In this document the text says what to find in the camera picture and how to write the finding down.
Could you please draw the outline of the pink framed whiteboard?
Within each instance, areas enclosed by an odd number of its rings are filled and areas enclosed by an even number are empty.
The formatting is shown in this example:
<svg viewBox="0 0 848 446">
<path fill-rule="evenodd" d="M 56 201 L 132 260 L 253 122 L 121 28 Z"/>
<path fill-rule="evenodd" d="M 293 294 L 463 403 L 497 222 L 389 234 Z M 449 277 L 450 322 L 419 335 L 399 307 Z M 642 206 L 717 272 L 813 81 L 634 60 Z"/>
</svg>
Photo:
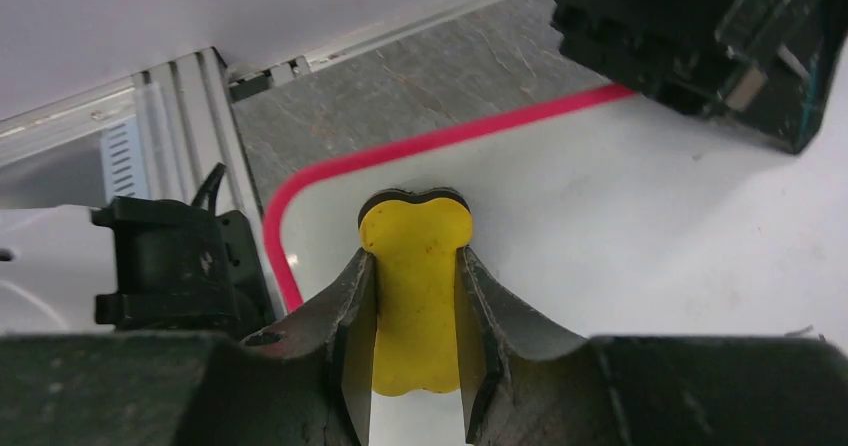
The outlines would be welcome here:
<svg viewBox="0 0 848 446">
<path fill-rule="evenodd" d="M 557 436 L 531 445 L 847 441 L 847 62 L 798 156 L 609 85 L 314 164 L 274 195 L 290 313 L 358 249 L 387 189 L 450 188 L 495 279 L 585 337 Z M 398 445 L 466 443 L 459 387 L 386 397 Z"/>
</svg>

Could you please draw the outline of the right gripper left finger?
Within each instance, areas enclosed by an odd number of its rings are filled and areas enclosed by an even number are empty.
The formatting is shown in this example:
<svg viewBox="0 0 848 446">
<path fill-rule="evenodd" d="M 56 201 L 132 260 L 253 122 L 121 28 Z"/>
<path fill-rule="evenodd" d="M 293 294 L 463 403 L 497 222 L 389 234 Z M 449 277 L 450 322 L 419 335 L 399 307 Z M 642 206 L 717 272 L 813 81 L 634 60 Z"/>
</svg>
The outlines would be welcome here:
<svg viewBox="0 0 848 446">
<path fill-rule="evenodd" d="M 326 288 L 243 340 L 275 363 L 262 416 L 282 444 L 368 443 L 376 289 L 376 259 L 358 249 Z"/>
</svg>

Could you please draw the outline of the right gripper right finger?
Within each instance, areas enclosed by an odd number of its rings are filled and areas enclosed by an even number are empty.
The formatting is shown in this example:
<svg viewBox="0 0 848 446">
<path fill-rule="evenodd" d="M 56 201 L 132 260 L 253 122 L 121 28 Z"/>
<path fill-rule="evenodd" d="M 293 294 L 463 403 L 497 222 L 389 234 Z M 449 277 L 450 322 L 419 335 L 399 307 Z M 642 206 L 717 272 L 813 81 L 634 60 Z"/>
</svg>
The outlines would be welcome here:
<svg viewBox="0 0 848 446">
<path fill-rule="evenodd" d="M 456 254 L 454 306 L 467 443 L 531 445 L 557 436 L 562 362 L 585 337 L 500 284 L 470 247 Z"/>
</svg>

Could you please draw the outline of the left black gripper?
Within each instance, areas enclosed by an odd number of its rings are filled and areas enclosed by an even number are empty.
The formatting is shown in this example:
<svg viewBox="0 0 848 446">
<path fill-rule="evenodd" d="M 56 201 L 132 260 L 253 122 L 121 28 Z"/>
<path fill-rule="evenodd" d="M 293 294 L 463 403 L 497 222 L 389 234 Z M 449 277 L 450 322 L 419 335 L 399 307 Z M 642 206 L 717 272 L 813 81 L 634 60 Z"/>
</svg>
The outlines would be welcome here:
<svg viewBox="0 0 848 446">
<path fill-rule="evenodd" d="M 818 133 L 847 0 L 554 0 L 562 56 L 797 154 Z"/>
</svg>

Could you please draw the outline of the yellow bone shaped eraser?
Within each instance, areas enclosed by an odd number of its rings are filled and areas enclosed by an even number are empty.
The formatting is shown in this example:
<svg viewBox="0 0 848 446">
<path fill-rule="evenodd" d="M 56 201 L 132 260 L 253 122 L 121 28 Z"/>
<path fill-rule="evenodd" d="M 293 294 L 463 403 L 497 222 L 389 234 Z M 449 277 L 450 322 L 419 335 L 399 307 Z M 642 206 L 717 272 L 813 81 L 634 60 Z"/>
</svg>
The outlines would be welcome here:
<svg viewBox="0 0 848 446">
<path fill-rule="evenodd" d="M 374 392 L 457 390 L 454 290 L 457 252 L 473 236 L 467 202 L 450 188 L 383 190 L 361 208 L 358 231 L 376 261 Z"/>
</svg>

